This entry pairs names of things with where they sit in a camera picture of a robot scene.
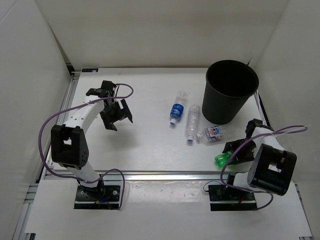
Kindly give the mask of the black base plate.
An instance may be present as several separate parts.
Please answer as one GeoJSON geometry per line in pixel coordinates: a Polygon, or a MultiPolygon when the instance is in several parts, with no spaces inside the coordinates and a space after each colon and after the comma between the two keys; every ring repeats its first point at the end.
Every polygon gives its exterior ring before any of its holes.
{"type": "Polygon", "coordinates": [[[210,211],[252,211],[257,208],[255,195],[247,191],[234,189],[225,185],[208,186],[210,211]]]}
{"type": "Polygon", "coordinates": [[[104,185],[100,192],[93,192],[79,185],[73,208],[76,210],[118,210],[120,193],[120,185],[104,185]]]}

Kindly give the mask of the orange label plastic bottle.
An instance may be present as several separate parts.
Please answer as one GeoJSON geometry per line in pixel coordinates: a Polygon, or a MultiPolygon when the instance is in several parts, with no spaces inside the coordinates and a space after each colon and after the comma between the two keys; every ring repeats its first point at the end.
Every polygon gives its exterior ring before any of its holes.
{"type": "Polygon", "coordinates": [[[196,139],[198,142],[208,145],[223,140],[225,135],[226,131],[223,127],[217,125],[204,128],[201,133],[196,135],[196,139]]]}

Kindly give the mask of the aluminium frame rail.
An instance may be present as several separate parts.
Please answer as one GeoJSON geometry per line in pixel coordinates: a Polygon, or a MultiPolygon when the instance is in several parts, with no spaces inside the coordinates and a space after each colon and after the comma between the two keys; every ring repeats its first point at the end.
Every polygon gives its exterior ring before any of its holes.
{"type": "MultiPolygon", "coordinates": [[[[65,170],[58,170],[58,174],[72,176],[65,170]]],[[[126,181],[188,181],[188,180],[214,180],[219,181],[221,173],[218,171],[123,171],[126,181]]],[[[51,173],[43,173],[41,180],[62,179],[51,173]]],[[[120,181],[122,175],[117,172],[108,173],[103,177],[105,181],[120,181]]]]}

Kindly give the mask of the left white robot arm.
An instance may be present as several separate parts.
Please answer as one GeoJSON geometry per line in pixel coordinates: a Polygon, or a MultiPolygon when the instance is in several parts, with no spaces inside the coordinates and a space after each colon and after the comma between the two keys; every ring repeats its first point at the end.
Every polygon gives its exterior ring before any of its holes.
{"type": "Polygon", "coordinates": [[[105,194],[100,175],[89,163],[89,148],[86,132],[97,116],[100,116],[106,130],[116,131],[114,123],[123,119],[133,121],[132,113],[124,99],[117,101],[114,83],[107,87],[91,88],[85,94],[85,106],[76,110],[62,125],[51,129],[52,161],[68,169],[78,178],[78,183],[93,200],[100,200],[105,194]]]}

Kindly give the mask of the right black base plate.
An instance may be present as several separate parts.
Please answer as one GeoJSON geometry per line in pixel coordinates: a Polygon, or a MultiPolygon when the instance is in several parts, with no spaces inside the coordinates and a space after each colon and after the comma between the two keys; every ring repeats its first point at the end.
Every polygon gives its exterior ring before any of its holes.
{"type": "Polygon", "coordinates": [[[225,185],[208,186],[210,211],[252,211],[257,208],[255,195],[247,191],[234,189],[225,185]]]}

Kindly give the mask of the blue label plastic bottle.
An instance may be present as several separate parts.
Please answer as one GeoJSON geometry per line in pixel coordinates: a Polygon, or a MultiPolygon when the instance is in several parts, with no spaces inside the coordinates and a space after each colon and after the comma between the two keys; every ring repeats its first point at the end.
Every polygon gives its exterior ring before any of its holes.
{"type": "Polygon", "coordinates": [[[188,93],[185,91],[179,91],[176,95],[175,101],[172,105],[169,117],[170,125],[175,126],[182,118],[183,112],[185,110],[185,105],[188,100],[188,93]]]}

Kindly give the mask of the black plastic waste bin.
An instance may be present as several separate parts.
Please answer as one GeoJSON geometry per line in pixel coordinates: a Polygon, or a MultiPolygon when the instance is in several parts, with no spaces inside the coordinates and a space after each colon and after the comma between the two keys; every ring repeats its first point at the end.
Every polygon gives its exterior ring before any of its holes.
{"type": "Polygon", "coordinates": [[[211,123],[230,123],[259,87],[256,72],[237,60],[213,63],[205,74],[202,114],[211,123]]]}

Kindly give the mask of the blue sticker label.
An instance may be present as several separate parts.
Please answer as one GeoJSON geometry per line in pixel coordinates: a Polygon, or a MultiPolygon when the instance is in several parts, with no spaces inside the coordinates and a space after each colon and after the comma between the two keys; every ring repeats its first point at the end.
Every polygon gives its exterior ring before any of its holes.
{"type": "Polygon", "coordinates": [[[82,73],[97,73],[98,71],[98,68],[83,68],[81,70],[82,73]]]}

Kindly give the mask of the green plastic bottle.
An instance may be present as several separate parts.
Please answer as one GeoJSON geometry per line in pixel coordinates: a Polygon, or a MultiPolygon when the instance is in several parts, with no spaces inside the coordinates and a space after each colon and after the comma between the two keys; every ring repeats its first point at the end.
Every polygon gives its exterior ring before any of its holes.
{"type": "Polygon", "coordinates": [[[218,168],[222,169],[226,163],[228,162],[229,158],[232,156],[232,152],[231,151],[226,151],[222,154],[217,155],[214,160],[215,160],[215,164],[218,168]]]}

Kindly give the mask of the clear plastic bottle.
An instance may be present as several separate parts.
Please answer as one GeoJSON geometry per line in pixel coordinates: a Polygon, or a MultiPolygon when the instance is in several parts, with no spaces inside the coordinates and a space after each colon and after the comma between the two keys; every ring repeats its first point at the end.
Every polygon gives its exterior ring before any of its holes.
{"type": "Polygon", "coordinates": [[[198,126],[200,121],[200,111],[199,105],[193,104],[188,109],[185,136],[188,144],[192,144],[195,140],[195,136],[198,132],[198,126]]]}

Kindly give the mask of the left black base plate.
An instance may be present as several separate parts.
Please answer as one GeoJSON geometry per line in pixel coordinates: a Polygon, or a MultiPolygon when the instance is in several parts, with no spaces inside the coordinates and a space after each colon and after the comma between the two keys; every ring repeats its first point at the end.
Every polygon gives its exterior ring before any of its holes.
{"type": "Polygon", "coordinates": [[[79,185],[73,208],[76,210],[118,210],[120,193],[120,185],[104,185],[100,192],[93,192],[79,185]]]}

